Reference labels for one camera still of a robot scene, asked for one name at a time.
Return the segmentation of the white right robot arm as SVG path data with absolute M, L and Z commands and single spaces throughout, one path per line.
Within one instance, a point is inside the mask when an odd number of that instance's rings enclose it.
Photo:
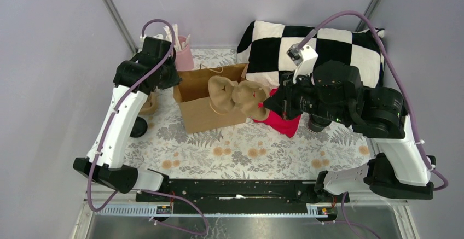
M 263 105 L 285 120 L 307 113 L 309 129 L 314 132 L 331 123 L 342 124 L 378 150 L 356 168 L 320 172 L 314 186 L 319 201 L 366 190 L 389 199 L 433 198 L 434 185 L 426 164 L 435 158 L 420 156 L 402 94 L 388 87 L 364 86 L 357 67 L 331 60 L 309 75 L 287 72 Z

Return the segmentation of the brown paper bag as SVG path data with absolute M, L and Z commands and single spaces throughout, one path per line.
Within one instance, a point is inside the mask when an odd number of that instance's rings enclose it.
M 173 88 L 173 98 L 179 105 L 187 133 L 198 133 L 221 127 L 242 124 L 246 116 L 237 109 L 226 111 L 213 105 L 208 90 L 208 81 L 220 76 L 241 82 L 247 64 L 207 68 L 178 72 L 181 82 Z

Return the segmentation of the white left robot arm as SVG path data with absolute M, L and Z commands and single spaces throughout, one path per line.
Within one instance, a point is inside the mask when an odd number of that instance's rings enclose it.
M 178 85 L 171 42 L 146 37 L 142 50 L 123 61 L 116 70 L 111 103 L 95 143 L 82 158 L 75 158 L 73 168 L 84 177 L 120 193 L 149 190 L 156 201 L 170 193 L 163 175 L 153 170 L 140 170 L 124 164 L 129 137 L 143 135 L 148 124 L 139 116 L 150 93 Z

